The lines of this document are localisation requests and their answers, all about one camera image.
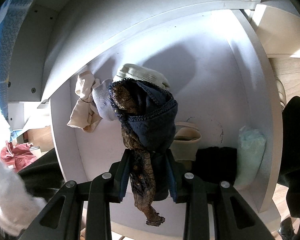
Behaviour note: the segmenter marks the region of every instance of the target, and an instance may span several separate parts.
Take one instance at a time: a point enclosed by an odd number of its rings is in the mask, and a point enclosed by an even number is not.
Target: metal rivet
[[[194,175],[193,175],[191,172],[187,172],[187,173],[185,174],[185,178],[186,178],[186,179],[193,179],[193,178],[194,178]]]
[[[105,172],[104,174],[102,174],[102,177],[104,179],[109,179],[109,178],[111,178],[111,173],[110,172]]]
[[[223,181],[223,182],[221,182],[221,187],[224,187],[224,188],[229,188],[230,187],[230,183],[229,182],[227,182],[227,181]]]
[[[66,187],[73,187],[75,185],[75,182],[73,180],[69,180],[67,183],[66,183]]]

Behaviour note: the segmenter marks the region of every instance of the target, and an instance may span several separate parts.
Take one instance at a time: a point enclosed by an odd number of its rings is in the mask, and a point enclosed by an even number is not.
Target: wooden floor
[[[54,148],[50,126],[40,129],[30,129],[27,133],[29,143],[39,146],[41,152],[47,152]]]
[[[277,76],[286,92],[287,102],[294,96],[300,96],[300,58],[270,58],[274,75]],[[281,215],[281,220],[290,216],[286,202],[288,188],[277,184],[273,201]],[[292,219],[293,228],[297,233],[300,219]],[[276,240],[282,240],[277,232],[272,233]]]

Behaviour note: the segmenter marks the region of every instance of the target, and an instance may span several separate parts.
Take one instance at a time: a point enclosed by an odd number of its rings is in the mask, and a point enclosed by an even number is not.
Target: white fluffy fabric
[[[18,174],[0,162],[0,227],[4,231],[18,236],[45,205],[43,198],[29,195]]]

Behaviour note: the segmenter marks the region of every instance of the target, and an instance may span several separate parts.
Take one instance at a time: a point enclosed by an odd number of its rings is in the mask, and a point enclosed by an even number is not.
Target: pink cloth
[[[22,143],[13,147],[12,142],[6,141],[6,146],[0,151],[0,160],[18,172],[24,167],[37,160],[37,157],[30,152],[31,145]]]

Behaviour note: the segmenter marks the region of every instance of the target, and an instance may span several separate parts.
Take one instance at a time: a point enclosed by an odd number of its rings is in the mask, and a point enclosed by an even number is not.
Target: blue patterned fabric
[[[33,0],[6,0],[0,8],[0,111],[8,119],[8,81],[13,47]]]

